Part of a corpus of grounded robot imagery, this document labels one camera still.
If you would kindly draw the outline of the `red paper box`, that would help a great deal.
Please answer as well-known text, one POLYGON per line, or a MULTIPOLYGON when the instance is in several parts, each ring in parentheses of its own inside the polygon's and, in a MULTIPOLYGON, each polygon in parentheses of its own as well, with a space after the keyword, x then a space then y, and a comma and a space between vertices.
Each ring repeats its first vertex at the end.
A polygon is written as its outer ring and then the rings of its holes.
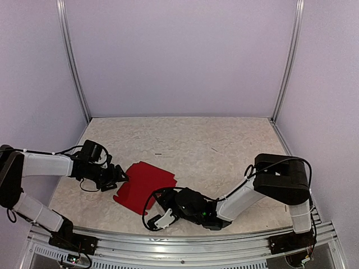
POLYGON ((122 184, 113 200, 138 215, 152 208, 155 199, 148 197, 153 191, 177 184, 173 173, 143 161, 132 164, 126 174, 129 181, 122 184))

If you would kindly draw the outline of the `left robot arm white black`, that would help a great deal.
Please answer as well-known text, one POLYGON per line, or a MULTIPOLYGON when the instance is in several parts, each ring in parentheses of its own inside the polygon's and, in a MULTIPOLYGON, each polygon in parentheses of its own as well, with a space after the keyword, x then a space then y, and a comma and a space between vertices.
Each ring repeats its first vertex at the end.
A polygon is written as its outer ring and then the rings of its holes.
POLYGON ((40 152, 1 146, 1 207, 12 211, 43 228, 56 233, 56 239, 66 249, 78 245, 78 236, 72 232, 73 223, 26 194, 22 179, 35 176, 57 176, 88 179, 96 190, 105 192, 129 181, 120 165, 112 164, 112 156, 101 144, 86 140, 61 152, 40 152))

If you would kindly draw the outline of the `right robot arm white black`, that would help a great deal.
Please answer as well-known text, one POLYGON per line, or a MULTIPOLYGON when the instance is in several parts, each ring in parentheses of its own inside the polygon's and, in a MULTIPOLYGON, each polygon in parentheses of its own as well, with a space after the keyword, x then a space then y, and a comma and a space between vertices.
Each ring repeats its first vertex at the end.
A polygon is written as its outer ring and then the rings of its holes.
POLYGON ((164 213, 143 224, 151 231, 160 231, 185 219, 209 230, 222 230, 250 206, 269 197, 288 206, 293 232, 288 234, 287 244, 298 249, 308 241, 312 229, 311 179, 311 165, 301 157, 258 154, 243 179, 219 198, 209 198, 188 187, 154 191, 150 197, 164 213))

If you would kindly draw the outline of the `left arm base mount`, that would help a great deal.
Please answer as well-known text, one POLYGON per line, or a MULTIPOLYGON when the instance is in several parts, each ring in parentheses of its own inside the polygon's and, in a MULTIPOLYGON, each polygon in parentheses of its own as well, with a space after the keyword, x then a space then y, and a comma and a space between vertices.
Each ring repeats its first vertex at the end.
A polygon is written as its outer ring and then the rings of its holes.
POLYGON ((49 245, 65 249, 67 251, 94 255, 98 245, 98 238, 82 234, 74 234, 71 239, 61 239, 52 235, 49 239, 49 245))

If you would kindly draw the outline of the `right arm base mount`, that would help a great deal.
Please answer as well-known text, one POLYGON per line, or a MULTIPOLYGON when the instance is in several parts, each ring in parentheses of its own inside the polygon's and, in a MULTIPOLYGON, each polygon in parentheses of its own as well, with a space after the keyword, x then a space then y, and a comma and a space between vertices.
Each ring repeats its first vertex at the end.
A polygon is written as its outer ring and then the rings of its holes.
POLYGON ((297 234, 294 231, 281 235, 270 236, 268 239, 272 255, 295 251, 316 244, 316 237, 309 231, 297 234))

